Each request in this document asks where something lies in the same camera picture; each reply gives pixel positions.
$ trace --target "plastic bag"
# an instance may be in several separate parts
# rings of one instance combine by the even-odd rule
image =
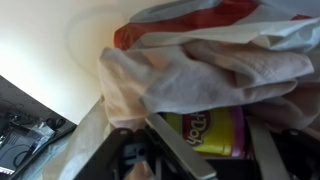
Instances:
[[[146,31],[144,28],[139,29],[139,27],[148,25],[148,23],[146,23],[147,20],[149,20],[148,18],[161,18],[160,15],[163,12],[173,13],[177,17],[180,16],[181,13],[188,13],[196,8],[206,8],[208,6],[202,5],[201,3],[206,4],[210,2],[211,5],[217,5],[221,1],[181,1],[173,4],[165,4],[160,7],[143,11],[131,18],[132,23],[129,24],[130,27],[135,27],[136,30],[142,31],[142,33],[139,32],[135,34],[136,31],[130,32],[130,28],[126,29],[126,27],[128,26],[121,28],[116,33],[116,46],[125,48],[146,48],[181,44],[194,39],[210,39],[235,43],[247,43],[251,41],[256,45],[264,48],[271,48],[274,50],[283,50],[285,48],[290,48],[298,49],[299,51],[303,52],[314,48],[319,41],[318,36],[320,33],[317,32],[318,29],[316,28],[319,23],[318,19],[290,21],[291,19],[295,18],[308,17],[299,16],[298,14],[300,14],[300,12],[297,11],[282,12],[281,10],[272,10],[274,8],[268,6],[260,6],[261,8],[251,9],[252,11],[247,12],[247,15],[258,12],[260,16],[251,16],[250,18],[246,19],[246,21],[241,21],[241,18],[238,18],[237,22],[239,23],[236,26],[226,26],[230,25],[230,23],[223,24],[222,22],[222,25],[226,27],[215,26],[216,28],[186,32],[188,30],[194,30],[195,28],[193,27],[193,29],[184,29],[183,32],[185,33],[182,33],[181,31],[179,31],[180,33],[176,33],[177,31],[170,31],[172,33],[163,33],[163,31],[161,30],[158,30],[157,33],[149,33],[155,31]],[[191,9],[180,7],[180,5],[188,3],[192,5],[194,5],[193,3],[196,3],[198,4],[198,6],[192,6]],[[234,4],[233,7],[240,6],[241,4],[247,4],[246,8],[239,7],[239,9],[244,10],[247,10],[247,7],[257,8],[259,6],[254,5],[254,3],[252,2],[239,1],[237,3],[233,1],[230,3]],[[287,4],[289,4],[290,6],[294,6],[294,3],[292,3],[291,1],[287,1]],[[180,9],[180,11],[175,11],[171,8],[177,8]],[[220,11],[221,16],[215,17],[215,19],[221,19],[222,21],[225,21],[225,18],[229,17],[229,13],[223,12],[224,11]],[[195,18],[193,20],[194,21],[189,21],[189,19],[186,18],[185,22],[196,22],[199,19]],[[107,108],[108,103],[112,104],[112,97],[105,96],[105,98],[105,101],[103,101],[103,108]],[[96,105],[95,108],[92,109],[92,112],[89,113],[88,116],[80,123],[66,151],[55,161],[51,162],[49,166],[47,166],[46,170],[43,173],[43,177],[45,179],[72,179],[72,177],[74,177],[75,174],[77,174],[77,172],[82,168],[86,160],[88,160],[88,158],[92,155],[95,149],[100,145],[100,143],[103,141],[103,138],[108,134],[105,133],[110,130],[108,124],[109,123],[107,122],[105,111],[98,105]]]
[[[45,121],[37,122],[27,134],[27,137],[36,139],[32,153],[36,152],[43,144],[53,137],[54,134],[54,130],[52,130]]]

